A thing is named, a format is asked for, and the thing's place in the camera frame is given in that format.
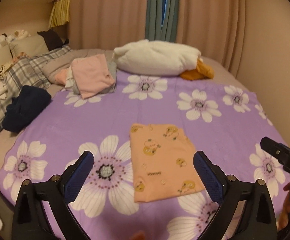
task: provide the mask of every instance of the cartoon print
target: cartoon print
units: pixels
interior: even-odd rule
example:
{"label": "cartoon print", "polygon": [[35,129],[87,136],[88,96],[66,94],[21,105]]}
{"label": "cartoon print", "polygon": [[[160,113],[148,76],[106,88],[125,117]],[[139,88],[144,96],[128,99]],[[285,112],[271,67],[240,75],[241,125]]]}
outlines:
{"label": "cartoon print", "polygon": [[192,180],[185,180],[182,188],[178,190],[180,193],[187,193],[188,191],[195,192],[195,183]]}
{"label": "cartoon print", "polygon": [[131,127],[131,132],[137,132],[139,128],[143,128],[141,125],[133,125]]}
{"label": "cartoon print", "polygon": [[157,149],[161,147],[161,145],[159,145],[157,141],[154,141],[152,139],[148,139],[147,141],[145,141],[144,145],[144,153],[150,156],[154,155]]}
{"label": "cartoon print", "polygon": [[135,187],[135,191],[137,192],[143,192],[145,188],[145,185],[143,184],[143,182],[138,182],[138,184]]}
{"label": "cartoon print", "polygon": [[183,158],[178,158],[176,160],[176,164],[179,166],[179,167],[185,167],[187,165],[186,161],[183,159]]}
{"label": "cartoon print", "polygon": [[169,126],[166,133],[163,134],[167,139],[175,141],[177,139],[178,128],[176,126]]}

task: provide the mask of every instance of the plush toy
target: plush toy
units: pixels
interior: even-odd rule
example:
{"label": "plush toy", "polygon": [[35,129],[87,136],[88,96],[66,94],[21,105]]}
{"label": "plush toy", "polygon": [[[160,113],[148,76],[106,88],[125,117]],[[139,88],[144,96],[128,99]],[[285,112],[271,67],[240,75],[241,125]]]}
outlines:
{"label": "plush toy", "polygon": [[28,31],[24,31],[24,30],[16,30],[14,32],[14,35],[17,40],[21,40],[21,39],[31,36]]}
{"label": "plush toy", "polygon": [[5,33],[0,35],[0,48],[3,48],[7,44],[6,37],[7,35]]}
{"label": "plush toy", "polygon": [[16,37],[14,35],[9,35],[6,37],[7,44],[10,44],[12,41],[15,41]]}
{"label": "plush toy", "polygon": [[146,238],[144,232],[140,231],[134,234],[129,240],[146,240]]}

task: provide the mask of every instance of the wall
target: wall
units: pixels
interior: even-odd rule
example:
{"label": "wall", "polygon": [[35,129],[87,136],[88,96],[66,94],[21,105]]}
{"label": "wall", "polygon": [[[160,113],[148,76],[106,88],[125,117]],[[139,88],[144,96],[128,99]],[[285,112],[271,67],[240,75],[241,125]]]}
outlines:
{"label": "wall", "polygon": [[246,26],[237,79],[257,93],[290,147],[290,3],[245,1]]}
{"label": "wall", "polygon": [[[31,35],[48,30],[53,0],[2,0],[0,3],[0,35],[27,30]],[[58,27],[62,38],[65,27]]]}

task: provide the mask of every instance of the purple bedsheet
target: purple bedsheet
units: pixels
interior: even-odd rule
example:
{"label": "purple bedsheet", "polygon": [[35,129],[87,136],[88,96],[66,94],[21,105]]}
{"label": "purple bedsheet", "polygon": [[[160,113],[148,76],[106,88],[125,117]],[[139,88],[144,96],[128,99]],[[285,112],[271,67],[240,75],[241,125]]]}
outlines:
{"label": "purple bedsheet", "polygon": [[[286,196],[282,188],[290,175],[259,143],[264,136],[283,140],[254,93],[210,81],[124,72],[117,73],[112,94],[82,100],[68,91],[58,92],[7,153],[0,170],[1,192],[15,203],[25,178],[46,181],[90,150],[95,166],[70,207],[92,239],[127,240],[139,230],[147,239],[196,239],[217,209],[205,191],[152,203],[133,202],[129,129],[134,122],[183,128],[196,149],[224,173],[250,182],[264,179],[275,212],[281,210]],[[113,166],[102,170],[102,164]],[[50,208],[45,207],[55,234],[63,238]],[[224,239],[237,222],[236,215]]]}

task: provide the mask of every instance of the orange plush toy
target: orange plush toy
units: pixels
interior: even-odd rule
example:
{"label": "orange plush toy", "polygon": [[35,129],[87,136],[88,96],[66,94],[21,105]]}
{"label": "orange plush toy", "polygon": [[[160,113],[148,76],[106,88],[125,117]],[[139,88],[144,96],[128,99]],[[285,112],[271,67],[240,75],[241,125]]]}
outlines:
{"label": "orange plush toy", "polygon": [[134,234],[129,240],[146,240],[146,238],[144,232],[140,231]]}
{"label": "orange plush toy", "polygon": [[186,70],[179,76],[186,80],[197,80],[205,78],[214,78],[214,70],[211,66],[205,64],[202,58],[197,59],[197,66],[193,70]]}

